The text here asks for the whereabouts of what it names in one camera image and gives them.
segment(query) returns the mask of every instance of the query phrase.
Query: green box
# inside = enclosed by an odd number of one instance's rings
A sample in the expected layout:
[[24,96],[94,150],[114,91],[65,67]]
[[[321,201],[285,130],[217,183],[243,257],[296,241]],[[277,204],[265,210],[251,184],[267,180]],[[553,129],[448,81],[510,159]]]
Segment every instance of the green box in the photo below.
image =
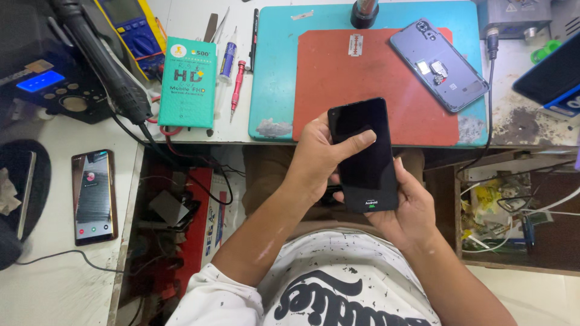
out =
[[158,124],[213,128],[215,43],[168,37]]

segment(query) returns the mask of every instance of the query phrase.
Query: digital multimeter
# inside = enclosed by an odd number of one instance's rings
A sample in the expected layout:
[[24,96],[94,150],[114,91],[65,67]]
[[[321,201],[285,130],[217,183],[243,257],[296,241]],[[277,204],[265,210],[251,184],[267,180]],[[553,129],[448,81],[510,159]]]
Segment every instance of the digital multimeter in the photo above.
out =
[[165,62],[166,40],[146,0],[95,0],[139,70],[149,80]]

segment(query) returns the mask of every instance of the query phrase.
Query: blue display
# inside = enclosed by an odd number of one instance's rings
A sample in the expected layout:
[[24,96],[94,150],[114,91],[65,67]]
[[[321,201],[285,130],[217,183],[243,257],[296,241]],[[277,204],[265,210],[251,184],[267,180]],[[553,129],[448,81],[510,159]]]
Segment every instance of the blue display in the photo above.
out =
[[20,89],[24,89],[27,92],[36,92],[39,89],[52,85],[56,82],[59,82],[64,79],[64,76],[57,74],[54,71],[49,71],[42,75],[38,75],[36,77],[30,78],[27,81],[23,81],[19,84],[16,84],[16,87]]

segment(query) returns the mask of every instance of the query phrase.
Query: paint-splattered t-shirt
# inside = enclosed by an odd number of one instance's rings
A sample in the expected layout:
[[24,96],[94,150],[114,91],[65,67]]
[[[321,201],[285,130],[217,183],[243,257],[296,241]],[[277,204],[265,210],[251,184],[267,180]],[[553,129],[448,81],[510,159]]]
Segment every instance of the paint-splattered t-shirt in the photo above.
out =
[[207,264],[191,277],[167,325],[439,323],[399,250],[367,233],[335,229],[286,243],[257,288]]

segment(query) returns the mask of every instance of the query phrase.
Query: red screwdriver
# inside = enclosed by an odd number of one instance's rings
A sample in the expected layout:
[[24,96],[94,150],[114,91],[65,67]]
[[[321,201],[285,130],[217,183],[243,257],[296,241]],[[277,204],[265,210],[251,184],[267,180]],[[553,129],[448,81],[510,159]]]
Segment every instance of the red screwdriver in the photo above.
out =
[[243,60],[238,61],[238,67],[240,68],[240,70],[238,71],[238,75],[235,78],[234,94],[231,96],[230,123],[231,123],[231,120],[234,118],[235,107],[238,106],[238,100],[240,99],[240,88],[242,87],[242,80],[244,78],[245,66],[246,66],[245,61],[243,61]]

